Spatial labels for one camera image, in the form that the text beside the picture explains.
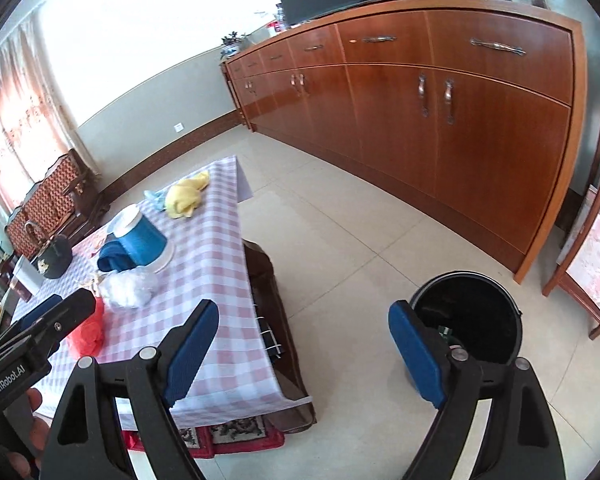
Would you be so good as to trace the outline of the person left hand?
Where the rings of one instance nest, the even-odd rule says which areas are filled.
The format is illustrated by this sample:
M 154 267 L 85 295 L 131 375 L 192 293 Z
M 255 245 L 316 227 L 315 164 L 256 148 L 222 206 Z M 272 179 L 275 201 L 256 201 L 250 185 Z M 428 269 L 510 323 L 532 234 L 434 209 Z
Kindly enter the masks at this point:
M 24 448 L 35 459 L 36 466 L 41 466 L 42 453 L 46 445 L 50 426 L 45 419 L 35 415 L 43 401 L 42 394 L 37 388 L 30 388 L 6 410 L 6 417 L 14 428 Z M 10 466 L 17 471 L 21 478 L 31 479 L 32 466 L 27 456 L 17 451 L 7 451 L 6 456 Z

